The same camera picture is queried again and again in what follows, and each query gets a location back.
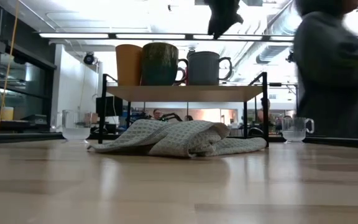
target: wooden table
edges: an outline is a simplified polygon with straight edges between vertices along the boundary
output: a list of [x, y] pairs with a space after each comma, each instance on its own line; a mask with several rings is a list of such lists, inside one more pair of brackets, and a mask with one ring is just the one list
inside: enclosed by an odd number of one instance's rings
[[358, 149], [271, 144], [185, 160], [0, 144], [4, 223], [358, 223]]

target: gray mug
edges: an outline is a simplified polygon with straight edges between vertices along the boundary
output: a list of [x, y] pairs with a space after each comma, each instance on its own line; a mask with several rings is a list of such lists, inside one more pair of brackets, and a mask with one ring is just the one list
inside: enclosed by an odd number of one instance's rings
[[[215, 52], [189, 52], [188, 56], [188, 84], [189, 85], [219, 85], [220, 80], [231, 77], [233, 66], [229, 57], [219, 58]], [[230, 71], [224, 78], [219, 78], [219, 64], [223, 60], [230, 63]]]

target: wooden shelf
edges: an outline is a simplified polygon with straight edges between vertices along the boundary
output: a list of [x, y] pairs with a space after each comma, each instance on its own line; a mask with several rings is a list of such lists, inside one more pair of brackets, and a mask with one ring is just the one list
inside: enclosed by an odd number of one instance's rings
[[246, 102], [261, 86], [108, 86], [107, 92], [131, 102]]

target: gray towel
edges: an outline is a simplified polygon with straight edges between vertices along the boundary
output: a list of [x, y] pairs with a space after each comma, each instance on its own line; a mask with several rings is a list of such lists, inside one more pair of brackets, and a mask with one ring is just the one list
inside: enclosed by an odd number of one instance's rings
[[229, 133], [230, 129], [222, 123], [141, 119], [115, 141], [89, 148], [99, 153], [143, 152], [149, 156], [195, 157], [254, 152], [266, 146], [262, 138], [228, 139]]

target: glass pitcher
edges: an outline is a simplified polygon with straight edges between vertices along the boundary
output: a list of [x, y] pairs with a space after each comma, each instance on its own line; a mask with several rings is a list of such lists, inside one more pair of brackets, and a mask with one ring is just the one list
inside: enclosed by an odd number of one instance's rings
[[85, 141], [91, 134], [92, 113], [89, 111], [63, 110], [58, 112], [52, 121], [52, 129], [62, 128], [63, 137], [67, 140]]
[[[306, 128], [307, 122], [311, 123], [311, 130]], [[283, 118], [282, 126], [283, 137], [287, 142], [302, 142], [306, 137], [306, 132], [314, 133], [314, 121], [309, 118]]]

